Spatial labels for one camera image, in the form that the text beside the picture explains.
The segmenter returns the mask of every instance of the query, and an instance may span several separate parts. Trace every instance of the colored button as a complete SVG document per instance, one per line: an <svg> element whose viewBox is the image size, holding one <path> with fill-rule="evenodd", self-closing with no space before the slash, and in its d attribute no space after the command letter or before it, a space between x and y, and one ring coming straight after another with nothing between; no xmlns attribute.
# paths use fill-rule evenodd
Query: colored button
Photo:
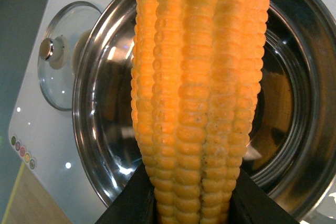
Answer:
<svg viewBox="0 0 336 224"><path fill-rule="evenodd" d="M15 150L18 152L21 148L21 143L19 141L16 142L15 144Z"/></svg>
<svg viewBox="0 0 336 224"><path fill-rule="evenodd" d="M35 163L35 160L32 158L31 160L30 160L30 162L29 162L29 167L30 167L30 169L34 169L35 168L35 165L36 165L36 163Z"/></svg>
<svg viewBox="0 0 336 224"><path fill-rule="evenodd" d="M26 152L26 155L25 155L25 162L28 164L29 163L29 160L30 160L30 154L28 152Z"/></svg>
<svg viewBox="0 0 336 224"><path fill-rule="evenodd" d="M15 136L12 136L11 143L12 143L13 146L15 145L15 143L16 143L16 137Z"/></svg>
<svg viewBox="0 0 336 224"><path fill-rule="evenodd" d="M20 148L20 156L24 157L24 155L26 154L26 148L24 148L23 146Z"/></svg>

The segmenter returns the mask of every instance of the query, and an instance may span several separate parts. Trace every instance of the gray wall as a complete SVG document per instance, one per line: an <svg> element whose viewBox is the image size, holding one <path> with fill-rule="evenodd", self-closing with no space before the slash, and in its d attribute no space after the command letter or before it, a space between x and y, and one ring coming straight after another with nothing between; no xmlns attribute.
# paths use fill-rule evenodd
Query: gray wall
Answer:
<svg viewBox="0 0 336 224"><path fill-rule="evenodd" d="M47 0L0 0L0 220L21 160L8 127Z"/></svg>

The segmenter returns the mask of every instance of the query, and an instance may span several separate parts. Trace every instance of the glass lid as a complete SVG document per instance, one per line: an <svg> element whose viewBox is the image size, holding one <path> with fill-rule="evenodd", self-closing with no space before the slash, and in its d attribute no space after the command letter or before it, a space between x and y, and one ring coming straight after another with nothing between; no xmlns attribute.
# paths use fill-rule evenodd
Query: glass lid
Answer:
<svg viewBox="0 0 336 224"><path fill-rule="evenodd" d="M100 15L88 2L73 2L57 13L45 32L38 78L45 99L54 108L71 110L79 56Z"/></svg>

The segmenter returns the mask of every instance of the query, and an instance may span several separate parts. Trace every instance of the wooden surface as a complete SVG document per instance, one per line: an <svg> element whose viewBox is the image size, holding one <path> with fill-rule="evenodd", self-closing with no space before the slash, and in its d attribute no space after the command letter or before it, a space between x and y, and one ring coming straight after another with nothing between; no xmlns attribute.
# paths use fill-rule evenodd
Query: wooden surface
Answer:
<svg viewBox="0 0 336 224"><path fill-rule="evenodd" d="M22 164L1 224L68 224L71 221Z"/></svg>

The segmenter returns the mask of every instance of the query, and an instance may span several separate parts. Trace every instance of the yellow corn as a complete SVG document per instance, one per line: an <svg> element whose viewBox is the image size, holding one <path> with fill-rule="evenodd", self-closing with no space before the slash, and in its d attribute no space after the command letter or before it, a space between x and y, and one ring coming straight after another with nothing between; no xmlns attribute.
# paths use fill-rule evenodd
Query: yellow corn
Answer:
<svg viewBox="0 0 336 224"><path fill-rule="evenodd" d="M269 0L137 0L132 119L160 223L225 223Z"/></svg>

